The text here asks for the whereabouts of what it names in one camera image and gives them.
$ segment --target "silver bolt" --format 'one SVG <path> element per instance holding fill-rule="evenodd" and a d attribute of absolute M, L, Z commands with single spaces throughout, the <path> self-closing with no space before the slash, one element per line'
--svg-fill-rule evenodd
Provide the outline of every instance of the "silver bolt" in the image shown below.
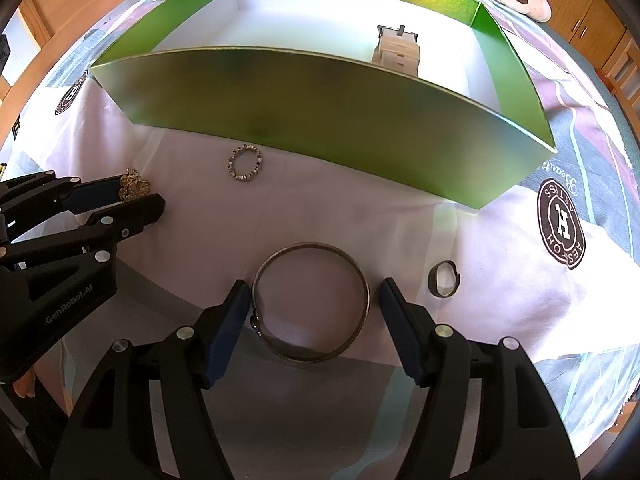
<path fill-rule="evenodd" d="M 518 343 L 518 340 L 514 339 L 513 337 L 505 337 L 502 340 L 502 344 L 509 350 L 517 350 L 518 348 L 520 348 L 520 343 Z"/>
<path fill-rule="evenodd" d="M 98 251 L 95 253 L 95 261 L 100 263 L 108 262 L 111 255 L 107 251 Z"/>
<path fill-rule="evenodd" d="M 451 337 L 453 335 L 453 329 L 449 325 L 438 325 L 436 327 L 436 335 L 440 337 Z"/>
<path fill-rule="evenodd" d="M 175 332 L 175 335 L 178 339 L 191 339 L 193 337 L 193 334 L 195 334 L 193 326 L 183 326 Z"/>
<path fill-rule="evenodd" d="M 118 354 L 120 352 L 124 352 L 128 347 L 129 347 L 129 341 L 127 341 L 126 339 L 118 339 L 117 341 L 114 341 L 113 344 L 111 345 L 111 349 L 114 352 L 117 352 Z"/>

